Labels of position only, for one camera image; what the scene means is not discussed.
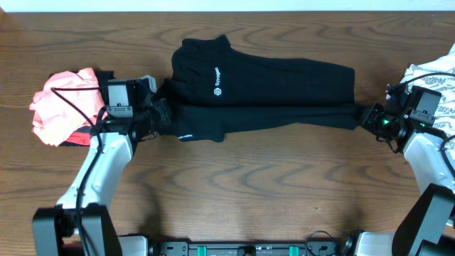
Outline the black t-shirt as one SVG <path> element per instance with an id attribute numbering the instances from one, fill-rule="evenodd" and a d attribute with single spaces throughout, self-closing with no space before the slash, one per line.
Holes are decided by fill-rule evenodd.
<path id="1" fill-rule="evenodd" d="M 248 55 L 234 50 L 225 35 L 184 39 L 171 64 L 172 76 L 156 93 L 172 112 L 161 135 L 222 142 L 227 133 L 295 123 L 357 127 L 352 68 Z"/>

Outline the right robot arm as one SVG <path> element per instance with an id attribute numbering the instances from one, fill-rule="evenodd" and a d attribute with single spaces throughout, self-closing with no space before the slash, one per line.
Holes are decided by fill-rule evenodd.
<path id="1" fill-rule="evenodd" d="M 397 143 L 421 196 L 394 233 L 360 233 L 354 255 L 454 254 L 454 238 L 444 234 L 454 226 L 454 159 L 446 152 L 448 137 L 430 122 L 435 109 L 409 105 L 392 112 L 375 104 L 362 114 L 362 128 Z"/>

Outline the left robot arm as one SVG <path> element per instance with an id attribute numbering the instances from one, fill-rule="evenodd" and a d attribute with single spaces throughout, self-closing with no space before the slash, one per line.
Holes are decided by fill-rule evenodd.
<path id="1" fill-rule="evenodd" d="M 32 220 L 37 255 L 149 255 L 145 235 L 118 235 L 109 207 L 137 144 L 171 123 L 165 99 L 102 107 L 94 137 L 77 176 L 55 206 L 39 208 Z"/>

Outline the white patterned garment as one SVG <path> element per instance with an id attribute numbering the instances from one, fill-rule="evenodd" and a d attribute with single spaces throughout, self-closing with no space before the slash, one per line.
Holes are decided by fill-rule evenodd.
<path id="1" fill-rule="evenodd" d="M 430 63 L 411 65 L 402 81 L 410 92 L 414 85 L 441 93 L 432 126 L 403 118 L 408 128 L 402 154 L 413 167 L 422 164 L 448 166 L 454 163 L 454 50 Z"/>

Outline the black red folded garment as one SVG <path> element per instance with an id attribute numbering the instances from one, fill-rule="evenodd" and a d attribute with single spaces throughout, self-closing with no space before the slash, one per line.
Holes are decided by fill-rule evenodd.
<path id="1" fill-rule="evenodd" d="M 65 71 L 49 77 L 45 86 L 52 102 L 46 112 L 45 143 L 51 146 L 88 146 L 95 124 L 105 100 L 102 93 L 112 71 L 85 68 L 78 72 Z"/>

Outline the pink crumpled garment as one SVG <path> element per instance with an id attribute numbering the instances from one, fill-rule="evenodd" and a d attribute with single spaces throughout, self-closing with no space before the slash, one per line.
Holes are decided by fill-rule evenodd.
<path id="1" fill-rule="evenodd" d="M 34 111 L 32 132 L 51 146 L 90 145 L 90 118 L 96 122 L 105 105 L 92 68 L 52 75 L 29 106 Z"/>

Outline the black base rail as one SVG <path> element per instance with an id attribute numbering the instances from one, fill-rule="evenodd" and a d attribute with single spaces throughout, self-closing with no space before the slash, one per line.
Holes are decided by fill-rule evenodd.
<path id="1" fill-rule="evenodd" d="M 356 236 L 334 238 L 317 230 L 305 241 L 291 242 L 155 242 L 144 235 L 123 235 L 119 242 L 123 255 L 143 256 L 331 256 L 352 255 Z"/>

